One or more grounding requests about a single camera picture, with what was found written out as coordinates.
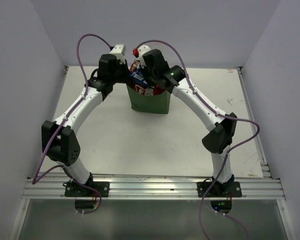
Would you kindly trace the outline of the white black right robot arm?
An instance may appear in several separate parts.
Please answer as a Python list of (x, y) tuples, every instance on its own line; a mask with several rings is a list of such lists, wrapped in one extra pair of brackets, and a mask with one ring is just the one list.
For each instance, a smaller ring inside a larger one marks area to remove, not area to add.
[(203, 146), (211, 153), (212, 178), (220, 185), (234, 180), (226, 152), (233, 142), (237, 123), (234, 113), (226, 114), (215, 106), (193, 85), (189, 76), (178, 65), (169, 67), (162, 52), (142, 45), (137, 49), (140, 70), (151, 86), (168, 91), (185, 103), (201, 120), (208, 134), (202, 139)]

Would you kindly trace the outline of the green brown paper bag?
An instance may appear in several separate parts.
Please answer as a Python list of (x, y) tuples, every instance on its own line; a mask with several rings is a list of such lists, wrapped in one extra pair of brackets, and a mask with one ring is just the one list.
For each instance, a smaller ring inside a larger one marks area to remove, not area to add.
[(158, 95), (142, 95), (126, 86), (131, 108), (137, 112), (150, 114), (168, 114), (170, 110), (171, 94), (164, 91)]

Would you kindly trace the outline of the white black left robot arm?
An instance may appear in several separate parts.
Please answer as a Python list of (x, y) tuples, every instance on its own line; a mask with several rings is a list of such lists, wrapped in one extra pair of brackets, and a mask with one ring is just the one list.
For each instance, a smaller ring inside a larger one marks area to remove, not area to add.
[(43, 155), (58, 163), (72, 179), (86, 185), (91, 173), (80, 160), (81, 147), (77, 133), (90, 115), (113, 91), (117, 83), (129, 78), (127, 60), (123, 53), (103, 54), (98, 68), (85, 83), (75, 102), (54, 121), (41, 126)]

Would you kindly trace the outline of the pink Real chips bag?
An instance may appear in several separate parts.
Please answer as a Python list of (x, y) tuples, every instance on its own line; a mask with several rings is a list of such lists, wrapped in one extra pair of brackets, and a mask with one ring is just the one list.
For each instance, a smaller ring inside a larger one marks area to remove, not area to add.
[(164, 88), (161, 88), (161, 87), (159, 87), (158, 84), (156, 84), (156, 85), (154, 86), (154, 88), (152, 89), (152, 94), (153, 94), (154, 96), (157, 96), (157, 95), (160, 95), (160, 94), (164, 93), (165, 91), (166, 91), (166, 90), (165, 90)]

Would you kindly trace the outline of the blue snack bag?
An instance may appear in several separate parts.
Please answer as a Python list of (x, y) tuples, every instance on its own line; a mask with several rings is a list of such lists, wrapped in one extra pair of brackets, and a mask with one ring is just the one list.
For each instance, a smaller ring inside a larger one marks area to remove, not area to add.
[(141, 72), (141, 69), (138, 67), (130, 69), (129, 77), (137, 84), (143, 86), (146, 86), (148, 84), (146, 78), (143, 76)]

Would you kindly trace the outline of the orange red Doritos bag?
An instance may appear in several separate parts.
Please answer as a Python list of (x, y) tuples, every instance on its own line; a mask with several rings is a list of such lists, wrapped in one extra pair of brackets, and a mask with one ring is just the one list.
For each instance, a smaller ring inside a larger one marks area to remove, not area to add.
[[(136, 60), (133, 61), (132, 65), (130, 66), (131, 68), (140, 68), (140, 61), (137, 58)], [(132, 88), (139, 94), (143, 95), (143, 96), (153, 96), (153, 87), (150, 87), (148, 85), (141, 85), (141, 84), (137, 84), (136, 82), (134, 82), (132, 80)]]

